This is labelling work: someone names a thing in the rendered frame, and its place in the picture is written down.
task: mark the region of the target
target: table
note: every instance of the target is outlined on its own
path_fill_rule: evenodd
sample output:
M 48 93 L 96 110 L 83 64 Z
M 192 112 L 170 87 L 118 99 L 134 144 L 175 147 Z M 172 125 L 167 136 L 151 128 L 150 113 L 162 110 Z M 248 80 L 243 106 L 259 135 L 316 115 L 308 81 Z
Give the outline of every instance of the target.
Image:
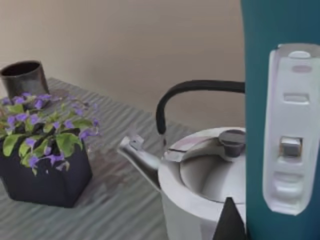
M 143 110 L 110 97 L 50 78 L 51 92 L 68 92 L 98 104 L 101 138 L 87 141 L 93 179 L 75 208 L 17 202 L 8 198 L 0 183 L 1 240 L 167 240 L 161 196 L 116 148 L 132 123 L 146 139 L 145 149 L 161 155 L 155 119 Z M 168 123 L 169 143 L 193 131 Z

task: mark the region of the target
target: white plastic panel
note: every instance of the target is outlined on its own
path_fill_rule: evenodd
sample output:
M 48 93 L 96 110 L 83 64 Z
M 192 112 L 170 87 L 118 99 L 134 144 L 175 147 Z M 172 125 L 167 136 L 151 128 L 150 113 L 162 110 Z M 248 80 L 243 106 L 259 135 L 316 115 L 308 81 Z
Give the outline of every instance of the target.
M 263 197 L 298 215 L 312 196 L 320 140 L 320 46 L 282 44 L 270 53 Z

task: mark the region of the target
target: square button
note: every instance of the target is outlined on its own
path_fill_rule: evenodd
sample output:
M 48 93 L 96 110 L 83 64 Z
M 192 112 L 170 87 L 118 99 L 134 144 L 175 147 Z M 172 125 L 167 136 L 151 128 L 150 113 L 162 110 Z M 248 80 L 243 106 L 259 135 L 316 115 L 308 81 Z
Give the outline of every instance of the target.
M 280 155 L 298 158 L 302 151 L 302 139 L 298 137 L 282 137 L 280 140 Z

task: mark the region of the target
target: kettle spout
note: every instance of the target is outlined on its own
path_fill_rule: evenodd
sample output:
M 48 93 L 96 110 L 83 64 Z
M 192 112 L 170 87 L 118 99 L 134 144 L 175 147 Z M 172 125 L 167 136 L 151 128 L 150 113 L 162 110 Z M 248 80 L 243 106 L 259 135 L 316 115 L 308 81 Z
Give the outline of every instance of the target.
M 161 191 L 158 180 L 160 159 L 142 149 L 144 140 L 139 135 L 126 136 L 118 146 L 118 153 L 127 158 L 144 178 L 157 190 Z

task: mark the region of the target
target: cup rim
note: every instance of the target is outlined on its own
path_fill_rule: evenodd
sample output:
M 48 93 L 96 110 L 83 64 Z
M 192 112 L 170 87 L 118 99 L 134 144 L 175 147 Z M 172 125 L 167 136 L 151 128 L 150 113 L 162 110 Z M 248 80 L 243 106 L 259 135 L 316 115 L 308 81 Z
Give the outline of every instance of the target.
M 12 68 L 12 67 L 15 67 L 17 65 L 20 65 L 20 64 L 38 64 L 38 66 L 34 69 L 34 70 L 31 70 L 29 72 L 25 72 L 25 73 L 21 73 L 21 74 L 17 74 L 17 75 L 4 75 L 3 73 L 8 70 L 9 68 Z M 22 61 L 17 61 L 17 62 L 14 62 L 14 63 L 11 63 L 7 66 L 5 66 L 4 68 L 2 68 L 0 70 L 0 76 L 1 77 L 10 77 L 10 78 L 18 78 L 22 75 L 25 75 L 25 74 L 30 74 L 30 73 L 33 73 L 35 71 L 37 71 L 39 68 L 42 67 L 42 64 L 41 64 L 41 61 L 38 61 L 38 60 L 22 60 Z

